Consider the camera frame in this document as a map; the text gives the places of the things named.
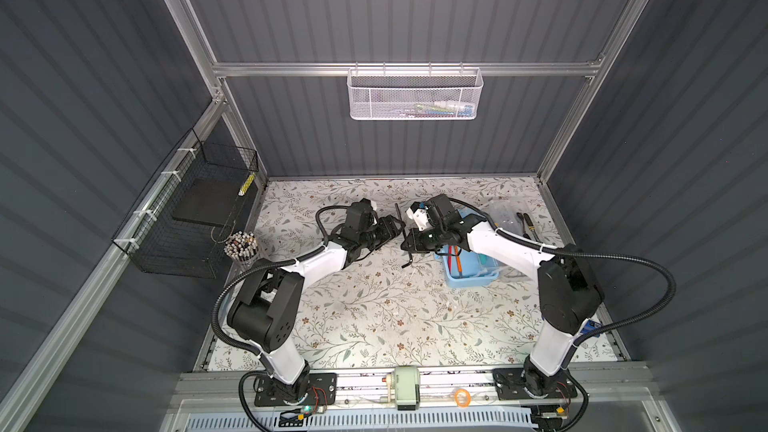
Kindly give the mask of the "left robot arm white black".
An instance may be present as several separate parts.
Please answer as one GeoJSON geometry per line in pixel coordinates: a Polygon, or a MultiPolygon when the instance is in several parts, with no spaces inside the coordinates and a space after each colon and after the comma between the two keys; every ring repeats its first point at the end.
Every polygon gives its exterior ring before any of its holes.
{"type": "Polygon", "coordinates": [[[322,235],[317,248],[281,262],[256,261],[227,283],[212,312],[217,339],[255,355],[268,377],[293,395],[304,393],[310,371],[291,338],[303,292],[381,249],[405,228],[400,216],[380,215],[369,199],[323,207],[315,220],[322,235]]]}

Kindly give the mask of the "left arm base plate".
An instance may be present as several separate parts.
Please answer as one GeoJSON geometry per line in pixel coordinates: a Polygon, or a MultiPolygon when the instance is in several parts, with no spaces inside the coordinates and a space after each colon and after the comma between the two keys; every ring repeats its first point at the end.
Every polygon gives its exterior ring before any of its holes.
{"type": "Polygon", "coordinates": [[[337,382],[338,375],[335,373],[310,372],[292,385],[277,378],[262,376],[255,381],[253,404],[257,407],[333,405],[336,400],[337,382]]]}

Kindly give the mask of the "red handled screwdriver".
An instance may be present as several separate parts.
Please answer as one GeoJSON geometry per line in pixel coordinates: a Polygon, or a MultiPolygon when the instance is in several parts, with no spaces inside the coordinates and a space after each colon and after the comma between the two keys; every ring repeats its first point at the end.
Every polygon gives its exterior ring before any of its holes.
{"type": "Polygon", "coordinates": [[[448,271],[450,273],[461,272],[461,261],[459,260],[460,249],[455,246],[448,247],[448,271]]]}

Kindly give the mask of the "orange pencil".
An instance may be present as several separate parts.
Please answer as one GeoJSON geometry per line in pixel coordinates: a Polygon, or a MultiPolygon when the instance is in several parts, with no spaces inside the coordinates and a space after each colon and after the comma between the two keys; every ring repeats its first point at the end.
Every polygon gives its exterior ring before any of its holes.
{"type": "Polygon", "coordinates": [[[456,263],[455,270],[458,277],[463,277],[463,268],[462,268],[460,255],[461,255],[461,249],[457,247],[456,252],[454,254],[454,261],[456,263]]]}

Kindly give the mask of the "blue plastic tool box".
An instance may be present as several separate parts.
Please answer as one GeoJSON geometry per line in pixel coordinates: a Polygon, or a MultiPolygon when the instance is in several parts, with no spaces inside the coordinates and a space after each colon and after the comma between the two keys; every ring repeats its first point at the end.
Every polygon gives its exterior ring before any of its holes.
{"type": "Polygon", "coordinates": [[[439,254],[433,255],[443,267],[444,279],[448,287],[453,289],[487,287],[497,280],[505,265],[492,257],[475,252],[462,251],[460,255],[463,277],[456,272],[448,271],[448,247],[445,246],[439,254]]]}

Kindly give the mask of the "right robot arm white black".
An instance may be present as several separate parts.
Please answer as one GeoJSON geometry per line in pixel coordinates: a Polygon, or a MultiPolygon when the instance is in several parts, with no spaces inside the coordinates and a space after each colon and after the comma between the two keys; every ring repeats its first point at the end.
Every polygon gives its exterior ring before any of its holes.
{"type": "Polygon", "coordinates": [[[590,320],[604,299],[589,263],[575,256],[577,249],[527,240],[497,226],[481,210],[462,215],[444,194],[412,203],[406,215],[415,226],[405,235],[403,250],[427,254],[459,248],[508,265],[536,284],[543,323],[518,382],[534,398],[565,382],[580,340],[596,330],[590,320]]]}

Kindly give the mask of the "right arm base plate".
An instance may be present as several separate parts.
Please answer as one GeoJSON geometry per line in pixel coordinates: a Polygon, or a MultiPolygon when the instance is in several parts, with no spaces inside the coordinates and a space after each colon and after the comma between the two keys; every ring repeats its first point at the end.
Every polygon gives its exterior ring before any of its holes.
{"type": "Polygon", "coordinates": [[[554,376],[542,375],[537,369],[521,367],[495,368],[491,372],[499,399],[565,399],[578,395],[577,388],[563,370],[554,376]]]}

